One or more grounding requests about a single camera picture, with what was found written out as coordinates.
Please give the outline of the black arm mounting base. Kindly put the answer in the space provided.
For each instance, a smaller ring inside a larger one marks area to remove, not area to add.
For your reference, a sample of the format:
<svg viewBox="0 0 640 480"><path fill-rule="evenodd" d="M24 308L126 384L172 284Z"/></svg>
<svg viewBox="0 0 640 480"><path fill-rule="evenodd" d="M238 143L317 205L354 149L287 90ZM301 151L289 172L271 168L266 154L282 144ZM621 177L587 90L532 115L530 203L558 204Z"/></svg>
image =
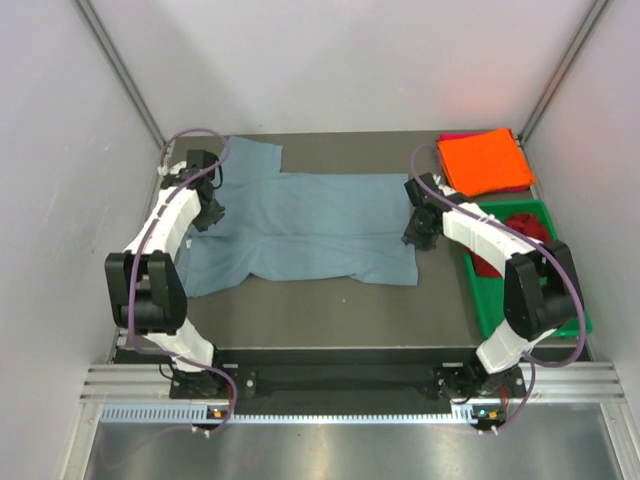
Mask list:
<svg viewBox="0 0 640 480"><path fill-rule="evenodd" d="M519 367L489 376L471 348L327 348L215 350L212 366L234 378L245 403L277 394L336 393L413 395L430 402L472 398L520 398Z"/></svg>

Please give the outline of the grey-blue t-shirt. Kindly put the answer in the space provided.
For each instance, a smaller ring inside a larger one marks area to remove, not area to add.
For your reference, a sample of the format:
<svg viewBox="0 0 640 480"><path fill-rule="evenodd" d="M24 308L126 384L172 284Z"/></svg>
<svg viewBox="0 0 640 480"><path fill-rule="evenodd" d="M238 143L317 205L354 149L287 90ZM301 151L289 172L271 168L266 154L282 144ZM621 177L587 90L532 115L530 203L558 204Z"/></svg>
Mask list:
<svg viewBox="0 0 640 480"><path fill-rule="evenodd" d="M309 174L281 170L283 148L232 137L216 198L224 217L190 229L177 270L190 297L269 281L349 277L414 287L415 249L405 174Z"/></svg>

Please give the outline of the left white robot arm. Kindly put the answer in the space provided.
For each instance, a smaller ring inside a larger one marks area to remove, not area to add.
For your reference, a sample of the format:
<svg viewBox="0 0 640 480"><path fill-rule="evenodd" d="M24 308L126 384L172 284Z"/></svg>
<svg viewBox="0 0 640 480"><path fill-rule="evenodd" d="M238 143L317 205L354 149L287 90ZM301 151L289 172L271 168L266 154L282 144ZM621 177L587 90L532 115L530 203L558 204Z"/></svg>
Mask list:
<svg viewBox="0 0 640 480"><path fill-rule="evenodd" d="M225 208L216 200L219 157L189 150L186 159L161 171L156 204L142 230L121 252L105 260L105 274L116 326L130 339L141 336L158 346L151 355L166 354L176 367L192 374L192 384L205 396L226 387L225 370L213 363L215 347L187 318L187 296L175 259L187 231L218 223Z"/></svg>

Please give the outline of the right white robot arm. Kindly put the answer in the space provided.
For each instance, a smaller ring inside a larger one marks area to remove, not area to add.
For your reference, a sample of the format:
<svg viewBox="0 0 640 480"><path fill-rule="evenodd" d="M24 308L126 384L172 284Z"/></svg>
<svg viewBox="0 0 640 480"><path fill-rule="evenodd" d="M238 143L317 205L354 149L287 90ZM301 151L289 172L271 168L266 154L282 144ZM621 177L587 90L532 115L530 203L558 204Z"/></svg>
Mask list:
<svg viewBox="0 0 640 480"><path fill-rule="evenodd" d="M485 260L503 279L503 320L464 364L474 393L492 394L504 372L572 320L580 322L577 348L582 348L584 302L565 243L542 242L506 226L429 173L408 180L404 188L413 207L404 243L428 251L444 236Z"/></svg>

